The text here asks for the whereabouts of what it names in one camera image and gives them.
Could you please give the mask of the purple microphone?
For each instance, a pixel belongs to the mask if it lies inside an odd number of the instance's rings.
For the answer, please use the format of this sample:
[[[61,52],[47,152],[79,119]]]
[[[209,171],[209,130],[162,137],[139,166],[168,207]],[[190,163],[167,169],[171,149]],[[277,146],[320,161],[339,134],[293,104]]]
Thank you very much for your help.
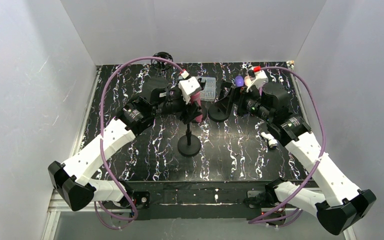
[[[245,81],[244,81],[244,78],[240,75],[236,76],[234,78],[234,85],[236,87],[243,87],[245,85]]]

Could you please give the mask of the beige microphone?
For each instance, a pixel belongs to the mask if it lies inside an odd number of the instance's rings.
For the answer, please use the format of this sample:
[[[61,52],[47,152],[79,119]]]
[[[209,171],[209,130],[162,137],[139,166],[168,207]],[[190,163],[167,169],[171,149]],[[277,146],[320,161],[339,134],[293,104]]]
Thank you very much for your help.
[[[249,75],[246,75],[244,78],[244,85],[246,87],[250,87],[252,85],[252,82],[253,82],[253,79]]]

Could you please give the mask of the pink microphone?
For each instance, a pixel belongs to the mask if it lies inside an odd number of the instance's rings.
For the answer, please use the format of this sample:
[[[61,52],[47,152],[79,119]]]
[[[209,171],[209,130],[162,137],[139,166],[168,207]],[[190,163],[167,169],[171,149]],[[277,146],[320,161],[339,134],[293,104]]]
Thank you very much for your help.
[[[196,110],[197,110],[197,115],[193,122],[194,123],[201,123],[203,121],[203,112],[202,112],[202,105],[201,105],[201,93],[200,91],[198,91],[197,93],[195,93],[194,95],[192,95],[190,97],[190,102],[191,104],[196,107]]]

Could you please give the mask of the black stand for purple microphone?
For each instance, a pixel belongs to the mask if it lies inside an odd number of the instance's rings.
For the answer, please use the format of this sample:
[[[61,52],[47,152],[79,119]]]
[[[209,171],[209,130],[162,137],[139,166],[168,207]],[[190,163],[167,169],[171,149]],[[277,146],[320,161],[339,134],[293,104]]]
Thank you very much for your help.
[[[217,101],[211,104],[207,110],[207,115],[212,121],[220,123],[229,118],[233,105],[230,99],[232,86],[233,84],[227,81],[220,85]]]

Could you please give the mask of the black round-base stand for pink microphone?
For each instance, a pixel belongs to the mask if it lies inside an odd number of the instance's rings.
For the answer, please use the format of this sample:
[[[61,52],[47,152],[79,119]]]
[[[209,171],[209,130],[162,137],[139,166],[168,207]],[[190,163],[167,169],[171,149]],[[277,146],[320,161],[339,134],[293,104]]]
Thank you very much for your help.
[[[184,157],[194,157],[200,152],[201,147],[200,139],[192,134],[190,123],[188,123],[186,125],[185,135],[178,140],[178,152]]]

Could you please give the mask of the black tripod microphone stand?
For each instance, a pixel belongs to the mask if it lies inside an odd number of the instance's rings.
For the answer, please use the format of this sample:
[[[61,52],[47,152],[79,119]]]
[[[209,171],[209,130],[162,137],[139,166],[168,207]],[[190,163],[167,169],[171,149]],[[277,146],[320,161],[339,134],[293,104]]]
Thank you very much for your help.
[[[165,59],[170,62],[174,60],[172,55],[165,51],[157,52],[153,55],[153,57],[159,58],[159,59]],[[150,66],[156,71],[156,75],[159,77],[162,76],[163,73],[171,67],[169,63],[158,60],[158,59],[151,59]]]

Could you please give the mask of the black round-base stand for beige microphone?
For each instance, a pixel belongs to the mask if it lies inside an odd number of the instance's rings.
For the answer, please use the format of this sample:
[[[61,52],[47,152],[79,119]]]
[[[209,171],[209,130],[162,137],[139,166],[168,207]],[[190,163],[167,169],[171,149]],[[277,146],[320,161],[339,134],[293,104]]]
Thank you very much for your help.
[[[197,81],[198,83],[200,84],[200,87],[201,87],[201,90],[199,92],[199,105],[200,105],[200,111],[201,111],[201,115],[200,116],[197,116],[194,120],[195,123],[201,123],[203,122],[206,118],[207,118],[207,115],[208,115],[208,111],[207,111],[207,108],[203,105],[203,96],[204,96],[204,93],[203,93],[203,90],[205,89],[205,86],[206,86],[206,80],[204,80],[202,77],[198,77],[197,78]]]

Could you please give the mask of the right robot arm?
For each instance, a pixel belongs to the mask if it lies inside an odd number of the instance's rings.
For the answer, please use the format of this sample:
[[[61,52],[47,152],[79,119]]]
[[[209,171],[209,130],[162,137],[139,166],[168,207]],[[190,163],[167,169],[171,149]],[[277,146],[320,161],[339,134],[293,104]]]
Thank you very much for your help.
[[[339,235],[362,219],[376,201],[370,189],[362,190],[335,165],[318,143],[308,123],[290,111],[290,95],[276,82],[255,86],[228,85],[228,93],[209,109],[215,122],[225,121],[233,107],[265,121],[269,137],[285,147],[308,171],[321,192],[278,178],[265,186],[265,198],[282,206],[291,204],[315,216],[325,230]]]

